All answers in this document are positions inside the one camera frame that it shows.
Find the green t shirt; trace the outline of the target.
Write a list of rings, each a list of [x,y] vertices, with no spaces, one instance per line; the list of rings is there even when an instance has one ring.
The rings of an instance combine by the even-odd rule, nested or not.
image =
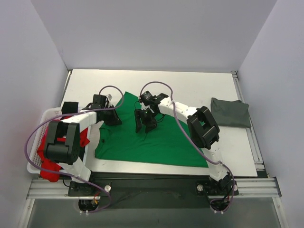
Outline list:
[[[103,124],[100,127],[100,140],[95,150],[97,159],[201,168],[208,166],[171,116],[161,119],[161,115],[157,115],[159,123],[156,129],[146,133],[142,128],[136,133],[136,101],[135,95],[125,92],[124,99],[119,101],[122,106],[116,111],[122,124]]]

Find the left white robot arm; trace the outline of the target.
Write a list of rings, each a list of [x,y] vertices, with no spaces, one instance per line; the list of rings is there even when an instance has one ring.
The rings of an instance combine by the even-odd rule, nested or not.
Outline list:
[[[79,190],[84,195],[92,195],[96,184],[90,180],[91,171],[81,158],[81,140],[87,138],[85,130],[103,122],[107,126],[121,125],[122,121],[111,104],[111,95],[94,95],[93,102],[85,110],[62,120],[52,120],[48,124],[44,157],[59,164],[73,181],[79,182]]]

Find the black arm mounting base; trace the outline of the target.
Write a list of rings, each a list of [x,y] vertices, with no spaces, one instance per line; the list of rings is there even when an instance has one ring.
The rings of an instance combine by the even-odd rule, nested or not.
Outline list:
[[[227,175],[215,181],[207,175],[130,174],[93,172],[91,184],[71,181],[68,196],[78,197],[81,209],[225,210],[239,195],[237,182]]]

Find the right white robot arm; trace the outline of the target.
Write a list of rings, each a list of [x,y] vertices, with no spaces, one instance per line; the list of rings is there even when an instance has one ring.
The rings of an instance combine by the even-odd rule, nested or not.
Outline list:
[[[211,190],[221,194],[228,187],[226,181],[234,180],[230,168],[222,161],[219,151],[219,126],[211,111],[202,106],[191,107],[173,100],[172,95],[152,95],[149,91],[140,93],[140,109],[135,109],[135,132],[145,127],[148,133],[157,127],[156,115],[171,116],[185,134],[192,146],[205,158],[209,167]]]

